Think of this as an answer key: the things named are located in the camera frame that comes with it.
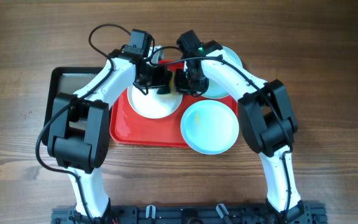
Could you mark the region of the green yellow sponge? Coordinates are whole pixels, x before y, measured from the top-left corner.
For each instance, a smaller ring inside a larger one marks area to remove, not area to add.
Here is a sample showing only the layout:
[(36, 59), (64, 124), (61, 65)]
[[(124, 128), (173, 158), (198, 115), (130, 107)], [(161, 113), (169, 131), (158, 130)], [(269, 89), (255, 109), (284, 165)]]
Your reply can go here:
[(157, 90), (158, 95), (167, 95), (171, 94), (175, 90), (175, 73), (172, 71), (166, 71), (162, 76), (161, 80), (162, 87)]

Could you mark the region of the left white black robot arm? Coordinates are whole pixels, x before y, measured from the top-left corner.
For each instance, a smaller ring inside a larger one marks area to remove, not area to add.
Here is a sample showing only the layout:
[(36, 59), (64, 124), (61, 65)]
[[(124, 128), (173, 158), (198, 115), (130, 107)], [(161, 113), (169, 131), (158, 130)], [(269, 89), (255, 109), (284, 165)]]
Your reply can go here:
[(109, 148), (110, 109), (129, 87), (147, 95), (167, 87), (171, 73), (158, 67), (154, 38), (129, 32), (129, 43), (107, 54), (105, 66), (58, 67), (52, 72), (45, 124), (37, 139), (56, 159), (55, 172), (68, 174), (75, 192), (74, 223), (106, 223), (110, 199), (101, 165)]

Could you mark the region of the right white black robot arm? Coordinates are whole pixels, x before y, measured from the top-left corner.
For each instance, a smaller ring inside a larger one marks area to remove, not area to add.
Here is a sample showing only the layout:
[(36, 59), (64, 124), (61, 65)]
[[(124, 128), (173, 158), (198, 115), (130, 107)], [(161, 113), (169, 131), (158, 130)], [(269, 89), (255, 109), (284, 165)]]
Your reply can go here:
[(193, 30), (180, 35), (177, 47), (185, 63), (175, 82), (177, 91), (198, 97), (213, 80), (237, 101), (242, 135), (262, 161), (268, 204), (283, 222), (301, 216), (291, 163), (298, 123), (284, 84), (253, 76), (233, 62), (222, 45), (214, 40), (201, 42)]

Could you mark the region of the light blue plate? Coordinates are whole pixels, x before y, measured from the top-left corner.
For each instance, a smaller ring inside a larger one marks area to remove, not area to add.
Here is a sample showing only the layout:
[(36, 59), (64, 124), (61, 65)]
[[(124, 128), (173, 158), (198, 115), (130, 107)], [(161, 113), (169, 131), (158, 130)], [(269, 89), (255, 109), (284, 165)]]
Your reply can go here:
[[(235, 51), (226, 46), (223, 46), (223, 50), (227, 53), (227, 55), (231, 58), (232, 61), (234, 61), (240, 67), (243, 67), (242, 60), (240, 59), (238, 54), (235, 53)], [(203, 97), (215, 100), (227, 96), (229, 96), (229, 93), (226, 92), (223, 87), (221, 87), (214, 80), (209, 79), (209, 86), (206, 92), (203, 93)]]
[(189, 106), (180, 121), (183, 139), (194, 151), (216, 155), (227, 151), (237, 141), (237, 116), (224, 103), (201, 100)]

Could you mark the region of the white round plate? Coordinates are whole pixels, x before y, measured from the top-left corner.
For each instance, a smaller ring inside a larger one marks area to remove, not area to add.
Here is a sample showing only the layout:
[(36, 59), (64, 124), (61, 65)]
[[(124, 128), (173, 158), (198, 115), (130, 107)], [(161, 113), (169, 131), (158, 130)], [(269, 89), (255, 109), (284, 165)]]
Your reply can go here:
[(157, 89), (149, 89), (149, 93), (144, 95), (136, 87), (130, 86), (127, 89), (127, 99), (137, 114), (149, 119), (160, 119), (175, 112), (183, 97), (178, 93), (158, 95)]

